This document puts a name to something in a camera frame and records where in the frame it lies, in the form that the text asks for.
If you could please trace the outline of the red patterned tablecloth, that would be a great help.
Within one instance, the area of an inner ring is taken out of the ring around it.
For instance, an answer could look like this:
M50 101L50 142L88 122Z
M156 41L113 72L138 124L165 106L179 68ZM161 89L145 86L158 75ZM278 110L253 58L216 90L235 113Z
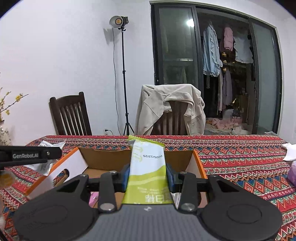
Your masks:
M282 213L283 225L276 240L295 240L295 186L287 178L290 162L283 161L286 155L279 137L245 135L203 136L147 136L164 143L168 151L197 151L207 175L217 174L234 182L277 206ZM129 144L122 136L45 136L27 146L38 146L41 141L56 144L65 141L63 155L75 147L99 150L125 150ZM26 167L7 168L16 176L14 185L1 190L4 207L2 232L7 240L19 240L12 217L15 210L27 201L25 191L41 175Z

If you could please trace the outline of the pink hanging garment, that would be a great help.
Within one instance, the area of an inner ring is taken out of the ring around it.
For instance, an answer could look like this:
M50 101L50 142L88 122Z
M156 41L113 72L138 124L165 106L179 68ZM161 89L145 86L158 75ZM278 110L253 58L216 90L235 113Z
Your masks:
M224 38L223 38L223 45L224 49L228 50L230 52L233 51L233 31L230 27L225 27L224 28Z

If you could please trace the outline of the light blue hanging shirt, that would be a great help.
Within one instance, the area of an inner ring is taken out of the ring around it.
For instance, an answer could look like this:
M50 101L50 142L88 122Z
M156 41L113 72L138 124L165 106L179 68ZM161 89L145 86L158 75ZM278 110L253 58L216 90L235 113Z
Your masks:
M218 77L223 66L217 34L211 21L203 31L203 74Z

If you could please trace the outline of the dark sliding glass door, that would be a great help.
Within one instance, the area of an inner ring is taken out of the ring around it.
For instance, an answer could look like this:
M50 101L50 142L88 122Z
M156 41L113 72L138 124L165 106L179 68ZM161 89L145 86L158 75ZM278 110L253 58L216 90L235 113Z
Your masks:
M155 83L191 84L205 134L276 134L282 71L275 28L212 6L152 4Z

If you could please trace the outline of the purple tissue pack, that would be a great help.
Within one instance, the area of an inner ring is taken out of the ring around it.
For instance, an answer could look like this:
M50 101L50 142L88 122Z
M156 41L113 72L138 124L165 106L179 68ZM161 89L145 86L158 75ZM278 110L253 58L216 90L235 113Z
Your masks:
M288 180L296 186L296 161L293 161L287 175Z

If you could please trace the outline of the pink snack packet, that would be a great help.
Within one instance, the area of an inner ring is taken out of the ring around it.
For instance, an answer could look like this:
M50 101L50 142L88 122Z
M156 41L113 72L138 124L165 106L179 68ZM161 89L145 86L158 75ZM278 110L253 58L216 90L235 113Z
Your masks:
M91 192L90 199L89 199L89 206L94 207L98 201L99 192Z

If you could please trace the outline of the floral ceramic vase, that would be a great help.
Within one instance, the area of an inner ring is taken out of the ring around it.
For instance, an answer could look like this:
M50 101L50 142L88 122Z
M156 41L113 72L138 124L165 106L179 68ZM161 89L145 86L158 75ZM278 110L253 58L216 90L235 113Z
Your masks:
M0 124L0 145L1 146L10 146L11 145L9 130L6 127L4 120L1 121L1 124Z

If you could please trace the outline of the yellow flower branches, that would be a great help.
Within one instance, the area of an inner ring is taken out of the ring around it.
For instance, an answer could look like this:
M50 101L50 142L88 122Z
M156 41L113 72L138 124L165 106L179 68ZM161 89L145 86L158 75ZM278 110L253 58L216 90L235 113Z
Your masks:
M3 91L3 87L0 88L1 90L1 100L0 100L0 120L1 122L4 121L3 115L10 115L10 108L15 105L16 103L19 103L23 98L28 96L29 94L23 94L19 93L15 96L15 98L12 101L7 101L7 98L10 96L11 91Z

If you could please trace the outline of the chair with beige jacket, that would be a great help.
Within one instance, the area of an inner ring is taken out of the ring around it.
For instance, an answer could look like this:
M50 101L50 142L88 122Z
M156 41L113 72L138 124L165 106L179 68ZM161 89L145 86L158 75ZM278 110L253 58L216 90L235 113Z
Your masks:
M184 114L188 104L180 101L169 101L171 111L164 112L154 124L152 135L186 136L187 130Z

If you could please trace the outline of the white hanging top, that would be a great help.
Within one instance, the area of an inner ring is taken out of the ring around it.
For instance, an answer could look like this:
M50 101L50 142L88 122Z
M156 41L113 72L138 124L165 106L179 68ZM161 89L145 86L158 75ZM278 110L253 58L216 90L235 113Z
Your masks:
M248 33L236 32L233 37L235 61L244 64L252 64L253 54L250 50L250 40L248 39Z

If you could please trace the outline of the orange cardboard snack box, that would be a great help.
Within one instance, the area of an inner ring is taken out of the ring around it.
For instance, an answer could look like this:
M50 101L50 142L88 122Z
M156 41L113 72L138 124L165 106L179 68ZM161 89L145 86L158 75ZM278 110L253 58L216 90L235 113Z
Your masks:
M90 178L100 177L108 171L121 171L130 162L131 150L95 150L75 148L53 165L48 176L40 177L27 191L28 199L33 199L54 187L53 180L63 170L68 170L66 181L80 174L87 174ZM177 171L193 173L198 178L207 175L197 151L165 151L165 161Z

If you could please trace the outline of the beige jacket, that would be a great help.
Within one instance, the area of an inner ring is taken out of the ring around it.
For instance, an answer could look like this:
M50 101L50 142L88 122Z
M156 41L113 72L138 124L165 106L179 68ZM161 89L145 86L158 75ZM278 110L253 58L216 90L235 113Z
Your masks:
M201 91L191 84L143 85L135 118L136 135L150 135L153 125L163 113L173 111L170 102L187 105L183 114L185 128L190 136L202 135L205 130L205 103Z

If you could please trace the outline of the green white snack packet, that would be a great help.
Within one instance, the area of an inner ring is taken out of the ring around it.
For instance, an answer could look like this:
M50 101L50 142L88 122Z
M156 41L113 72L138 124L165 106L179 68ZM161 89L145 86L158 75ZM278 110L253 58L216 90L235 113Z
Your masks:
M122 204L172 204L165 145L135 136L128 137L132 155Z

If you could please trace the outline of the dark wooden chair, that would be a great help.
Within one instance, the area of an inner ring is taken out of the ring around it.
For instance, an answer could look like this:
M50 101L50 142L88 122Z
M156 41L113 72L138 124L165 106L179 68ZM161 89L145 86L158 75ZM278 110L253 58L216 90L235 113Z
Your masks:
M57 134L65 136L91 136L84 92L60 98L51 97L49 107Z

